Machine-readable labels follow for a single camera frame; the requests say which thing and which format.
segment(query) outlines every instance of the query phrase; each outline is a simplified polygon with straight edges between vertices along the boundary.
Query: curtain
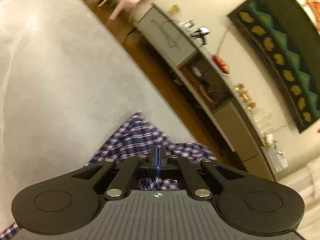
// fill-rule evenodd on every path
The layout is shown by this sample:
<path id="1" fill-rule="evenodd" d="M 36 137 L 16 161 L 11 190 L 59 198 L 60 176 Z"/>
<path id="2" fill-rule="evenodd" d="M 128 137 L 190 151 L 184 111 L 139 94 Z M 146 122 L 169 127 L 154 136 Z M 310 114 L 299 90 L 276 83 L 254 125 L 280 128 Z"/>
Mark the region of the curtain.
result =
<path id="1" fill-rule="evenodd" d="M 307 240 L 320 239 L 320 156 L 279 183 L 297 191 L 304 200 L 305 214 L 298 233 Z"/>

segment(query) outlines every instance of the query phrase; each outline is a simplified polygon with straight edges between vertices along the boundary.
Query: cabinet door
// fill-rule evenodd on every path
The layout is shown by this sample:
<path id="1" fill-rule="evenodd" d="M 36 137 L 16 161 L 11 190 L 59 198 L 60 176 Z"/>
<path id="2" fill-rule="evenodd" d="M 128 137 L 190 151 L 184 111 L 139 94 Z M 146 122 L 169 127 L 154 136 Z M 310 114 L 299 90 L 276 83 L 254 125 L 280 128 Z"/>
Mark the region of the cabinet door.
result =
<path id="1" fill-rule="evenodd" d="M 196 48 L 184 33 L 155 7 L 136 27 L 171 67 L 180 66 L 196 53 Z"/>

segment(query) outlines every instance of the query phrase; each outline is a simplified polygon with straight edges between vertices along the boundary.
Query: white wall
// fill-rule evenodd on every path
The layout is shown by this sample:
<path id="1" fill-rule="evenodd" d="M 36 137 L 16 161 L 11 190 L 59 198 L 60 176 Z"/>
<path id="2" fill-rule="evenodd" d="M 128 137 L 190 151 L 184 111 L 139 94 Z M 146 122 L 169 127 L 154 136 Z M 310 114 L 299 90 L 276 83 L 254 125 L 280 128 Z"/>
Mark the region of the white wall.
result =
<path id="1" fill-rule="evenodd" d="M 181 12 L 175 18 L 181 21 L 193 19 L 196 26 L 206 25 L 211 30 L 211 34 L 207 36 L 207 49 L 215 53 L 221 36 L 231 25 L 226 15 L 244 1 L 148 0 L 139 5 L 135 17 L 139 19 L 150 7 L 151 2 L 165 11 L 168 11 L 172 5 L 178 4 Z M 311 10 L 309 8 L 306 10 L 314 18 Z M 225 39 L 220 56 L 231 66 L 231 80 L 234 83 L 243 83 L 258 107 L 272 113 L 272 126 L 277 129 L 274 132 L 275 138 L 279 141 L 279 149 L 285 152 L 289 163 L 286 170 L 277 174 L 278 178 L 295 171 L 320 154 L 320 134 L 317 133 L 320 121 L 302 134 L 298 133 L 275 81 L 253 49 L 233 26 Z"/>

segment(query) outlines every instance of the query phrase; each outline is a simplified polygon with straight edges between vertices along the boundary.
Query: brown floor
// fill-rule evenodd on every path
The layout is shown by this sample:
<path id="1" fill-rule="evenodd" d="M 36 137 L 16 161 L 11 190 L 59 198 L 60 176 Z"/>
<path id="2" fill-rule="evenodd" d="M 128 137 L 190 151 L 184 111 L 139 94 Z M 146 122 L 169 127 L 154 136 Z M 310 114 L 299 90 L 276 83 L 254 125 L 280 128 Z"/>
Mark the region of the brown floor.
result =
<path id="1" fill-rule="evenodd" d="M 97 3 L 92 0 L 84 1 L 137 62 L 146 76 L 153 82 L 154 86 L 188 127 L 195 139 L 207 145 L 220 161 L 230 164 L 230 158 L 226 156 L 225 151 L 221 150 L 220 142 L 214 139 L 217 137 L 212 135 L 212 132 L 209 132 L 204 126 L 203 119 L 199 118 L 198 114 L 186 102 L 185 97 L 179 92 L 168 74 L 164 71 L 163 64 L 165 63 L 154 57 L 144 42 L 140 42 L 140 34 L 133 33 L 126 39 L 127 33 L 132 29 L 132 25 L 127 23 L 126 15 L 122 14 L 113 22 L 109 22 L 108 17 L 113 10 L 110 5 L 106 4 L 98 9 Z"/>

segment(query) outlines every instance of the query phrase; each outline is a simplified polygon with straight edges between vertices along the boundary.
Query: checkered fabric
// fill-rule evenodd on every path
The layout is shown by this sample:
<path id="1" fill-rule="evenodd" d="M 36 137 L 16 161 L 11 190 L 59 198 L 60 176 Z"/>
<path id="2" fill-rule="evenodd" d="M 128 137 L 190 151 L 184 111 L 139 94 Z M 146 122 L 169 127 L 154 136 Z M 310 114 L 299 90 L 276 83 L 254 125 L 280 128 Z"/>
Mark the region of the checkered fabric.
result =
<path id="1" fill-rule="evenodd" d="M 172 143 L 165 133 L 145 119 L 141 112 L 137 112 L 119 127 L 86 166 L 105 158 L 113 158 L 117 162 L 123 162 L 131 156 L 140 154 L 148 155 L 151 145 L 164 146 L 167 155 L 187 157 L 193 163 L 200 163 L 203 158 L 216 160 L 212 152 L 201 143 Z M 177 181 L 174 179 L 162 180 L 160 178 L 155 178 L 141 179 L 139 181 L 138 189 L 178 190 L 179 188 Z M 0 234 L 0 240 L 12 238 L 18 230 L 17 224 L 12 224 Z"/>

